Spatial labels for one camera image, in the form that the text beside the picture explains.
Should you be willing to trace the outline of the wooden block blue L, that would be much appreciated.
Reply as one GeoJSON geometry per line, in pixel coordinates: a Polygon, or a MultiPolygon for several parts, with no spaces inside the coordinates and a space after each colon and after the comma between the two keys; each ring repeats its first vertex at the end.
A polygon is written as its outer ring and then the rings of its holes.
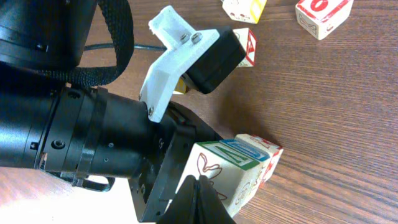
{"type": "Polygon", "coordinates": [[[235,138],[221,140],[221,143],[226,146],[232,147],[233,149],[237,149],[239,152],[242,152],[244,155],[249,156],[251,159],[254,159],[259,162],[259,168],[258,168],[258,171],[256,172],[256,176],[254,179],[255,182],[252,184],[252,187],[249,191],[249,197],[250,198],[253,197],[255,195],[255,193],[257,192],[257,190],[254,188],[254,184],[256,183],[256,179],[259,176],[260,169],[261,169],[260,161],[253,158],[253,156],[259,156],[260,159],[263,159],[263,160],[266,158],[266,156],[263,153],[259,152],[257,149],[254,149],[253,147],[248,146],[245,143],[235,140],[235,138]]]}

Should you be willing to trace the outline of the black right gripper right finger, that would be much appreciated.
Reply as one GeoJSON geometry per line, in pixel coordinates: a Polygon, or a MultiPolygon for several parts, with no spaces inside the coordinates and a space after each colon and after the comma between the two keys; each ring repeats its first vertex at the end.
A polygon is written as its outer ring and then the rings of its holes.
{"type": "Polygon", "coordinates": [[[196,189],[195,223],[197,224],[236,224],[226,211],[210,180],[201,175],[196,189]]]}

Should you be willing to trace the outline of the wooden block red Q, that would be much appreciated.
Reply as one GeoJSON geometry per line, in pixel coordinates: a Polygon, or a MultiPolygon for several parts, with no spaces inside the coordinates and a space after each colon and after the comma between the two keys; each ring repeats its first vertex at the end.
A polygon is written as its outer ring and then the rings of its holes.
{"type": "Polygon", "coordinates": [[[257,149],[266,156],[264,160],[260,159],[259,156],[253,156],[253,158],[259,160],[261,164],[259,176],[254,184],[254,188],[257,190],[272,176],[284,149],[282,146],[278,146],[260,136],[252,134],[238,134],[235,140],[257,149]]]}

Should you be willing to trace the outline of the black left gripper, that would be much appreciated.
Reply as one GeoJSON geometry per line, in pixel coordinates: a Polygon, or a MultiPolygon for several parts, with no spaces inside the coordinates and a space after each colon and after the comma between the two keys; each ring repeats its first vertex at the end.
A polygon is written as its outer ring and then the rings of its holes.
{"type": "Polygon", "coordinates": [[[162,121],[155,124],[154,152],[138,176],[128,180],[137,221],[159,221],[175,197],[193,145],[220,139],[193,111],[176,102],[169,103],[162,121]]]}

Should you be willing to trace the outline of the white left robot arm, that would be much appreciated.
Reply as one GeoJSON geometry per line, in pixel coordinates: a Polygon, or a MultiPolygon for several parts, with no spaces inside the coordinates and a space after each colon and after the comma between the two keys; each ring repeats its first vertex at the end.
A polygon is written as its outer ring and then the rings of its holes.
{"type": "Polygon", "coordinates": [[[183,176],[194,145],[220,135],[170,99],[181,76],[213,91],[240,44],[229,27],[160,18],[167,49],[130,100],[106,89],[134,52],[127,1],[2,1],[1,165],[97,192],[125,178],[140,222],[229,223],[209,178],[183,176]]]}

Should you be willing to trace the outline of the wooden block Z bird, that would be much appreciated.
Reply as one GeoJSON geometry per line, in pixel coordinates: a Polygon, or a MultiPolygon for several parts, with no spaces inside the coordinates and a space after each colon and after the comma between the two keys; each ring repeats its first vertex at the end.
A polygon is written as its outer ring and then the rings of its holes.
{"type": "Polygon", "coordinates": [[[243,206],[256,180],[260,162],[228,143],[228,140],[195,143],[177,189],[187,176],[198,179],[204,175],[216,190],[228,214],[233,217],[243,206]]]}

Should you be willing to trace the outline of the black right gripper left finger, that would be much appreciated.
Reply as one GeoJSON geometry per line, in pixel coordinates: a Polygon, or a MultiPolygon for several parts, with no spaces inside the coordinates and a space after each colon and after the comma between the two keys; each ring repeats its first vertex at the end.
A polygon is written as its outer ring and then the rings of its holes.
{"type": "Polygon", "coordinates": [[[197,207],[197,180],[189,175],[157,224],[194,224],[197,207]]]}

